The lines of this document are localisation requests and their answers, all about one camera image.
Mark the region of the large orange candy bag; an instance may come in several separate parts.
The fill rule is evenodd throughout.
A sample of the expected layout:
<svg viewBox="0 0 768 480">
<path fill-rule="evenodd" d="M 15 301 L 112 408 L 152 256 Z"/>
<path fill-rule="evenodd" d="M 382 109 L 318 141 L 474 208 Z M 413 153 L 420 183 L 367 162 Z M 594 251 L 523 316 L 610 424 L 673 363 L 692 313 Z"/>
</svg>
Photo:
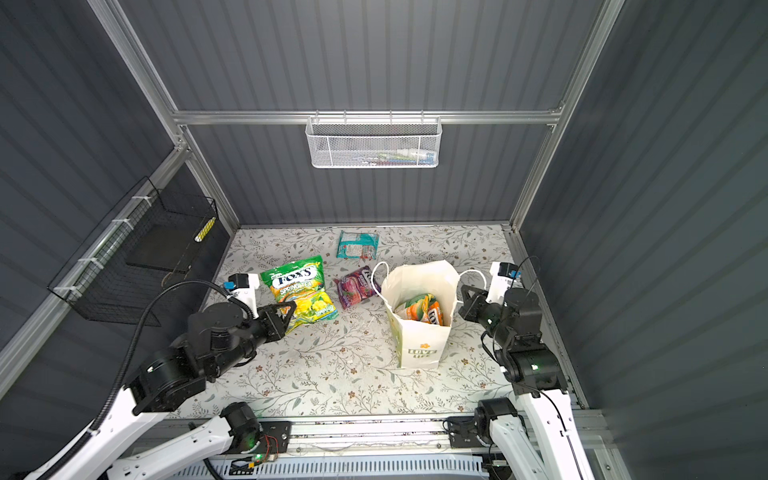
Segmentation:
<svg viewBox="0 0 768 480">
<path fill-rule="evenodd" d="M 403 320 L 435 326 L 445 325 L 440 303 L 430 293 L 419 294 L 403 302 L 395 309 L 395 314 Z"/>
</svg>

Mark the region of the lime Fox's candy bag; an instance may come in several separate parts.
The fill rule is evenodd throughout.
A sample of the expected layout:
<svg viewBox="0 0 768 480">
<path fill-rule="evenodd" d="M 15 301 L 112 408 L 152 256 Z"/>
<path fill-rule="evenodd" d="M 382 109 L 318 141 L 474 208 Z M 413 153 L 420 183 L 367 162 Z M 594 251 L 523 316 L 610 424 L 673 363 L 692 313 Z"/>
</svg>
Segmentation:
<svg viewBox="0 0 768 480">
<path fill-rule="evenodd" d="M 260 274 L 260 280 L 278 303 L 296 304 L 288 332 L 338 317 L 338 310 L 325 289 L 323 259 L 319 255 L 266 270 Z"/>
</svg>

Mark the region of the white illustrated paper bag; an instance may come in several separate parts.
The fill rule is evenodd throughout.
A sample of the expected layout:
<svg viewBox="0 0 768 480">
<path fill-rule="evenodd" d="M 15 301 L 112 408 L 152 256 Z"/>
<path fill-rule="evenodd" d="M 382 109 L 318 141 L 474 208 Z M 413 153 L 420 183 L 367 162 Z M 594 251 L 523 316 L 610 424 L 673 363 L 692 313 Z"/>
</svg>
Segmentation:
<svg viewBox="0 0 768 480">
<path fill-rule="evenodd" d="M 400 369 L 436 371 L 459 346 L 468 346 L 479 336 L 480 328 L 465 320 L 453 331 L 463 305 L 459 288 L 470 276 L 477 276 L 481 286 L 488 285 L 480 270 L 459 272 L 446 260 L 395 268 L 380 261 L 372 268 L 371 283 L 384 305 Z"/>
</svg>

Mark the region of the purple Fox's candy bag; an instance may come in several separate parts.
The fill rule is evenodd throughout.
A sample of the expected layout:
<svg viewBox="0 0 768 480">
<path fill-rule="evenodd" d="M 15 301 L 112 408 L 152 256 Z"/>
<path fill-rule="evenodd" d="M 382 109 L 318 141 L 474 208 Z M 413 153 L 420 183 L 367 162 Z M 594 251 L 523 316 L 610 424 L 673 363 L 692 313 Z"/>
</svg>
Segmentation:
<svg viewBox="0 0 768 480">
<path fill-rule="evenodd" d="M 380 286 L 372 275 L 372 268 L 363 266 L 334 280 L 337 295 L 344 310 L 377 295 Z"/>
</svg>

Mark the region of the teal candy bag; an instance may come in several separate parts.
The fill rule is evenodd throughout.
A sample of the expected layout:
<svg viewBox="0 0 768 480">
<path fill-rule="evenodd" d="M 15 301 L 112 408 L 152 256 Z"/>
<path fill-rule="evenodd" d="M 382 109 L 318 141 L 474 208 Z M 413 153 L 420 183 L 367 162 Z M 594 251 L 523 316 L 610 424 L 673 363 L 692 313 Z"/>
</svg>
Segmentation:
<svg viewBox="0 0 768 480">
<path fill-rule="evenodd" d="M 337 245 L 337 258 L 373 260 L 377 257 L 379 235 L 342 231 Z"/>
</svg>

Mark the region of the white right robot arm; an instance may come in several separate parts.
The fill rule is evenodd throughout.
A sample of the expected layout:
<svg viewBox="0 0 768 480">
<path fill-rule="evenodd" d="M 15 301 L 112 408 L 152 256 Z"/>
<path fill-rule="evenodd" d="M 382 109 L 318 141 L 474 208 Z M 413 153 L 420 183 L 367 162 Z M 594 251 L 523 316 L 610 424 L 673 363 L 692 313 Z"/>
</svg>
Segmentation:
<svg viewBox="0 0 768 480">
<path fill-rule="evenodd" d="M 460 316 L 484 328 L 481 338 L 493 341 L 484 350 L 512 386 L 508 397 L 478 403 L 478 438 L 501 451 L 514 479 L 592 479 L 565 375 L 542 340 L 538 296 L 511 287 L 492 302 L 471 286 L 461 295 Z"/>
</svg>

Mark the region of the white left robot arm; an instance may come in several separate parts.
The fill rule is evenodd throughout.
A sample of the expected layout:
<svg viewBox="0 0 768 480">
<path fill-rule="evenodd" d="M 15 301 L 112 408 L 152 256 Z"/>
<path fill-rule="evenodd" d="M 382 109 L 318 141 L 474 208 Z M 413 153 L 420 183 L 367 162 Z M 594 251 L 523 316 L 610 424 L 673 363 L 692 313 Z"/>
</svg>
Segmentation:
<svg viewBox="0 0 768 480">
<path fill-rule="evenodd" d="M 203 425 L 126 463 L 117 459 L 144 432 L 203 392 L 227 371 L 246 365 L 266 343 L 282 339 L 294 316 L 293 301 L 250 310 L 231 298 L 194 313 L 187 331 L 151 355 L 108 396 L 96 418 L 30 479 L 160 479 L 234 447 L 258 455 L 266 438 L 255 413 L 235 402 Z"/>
</svg>

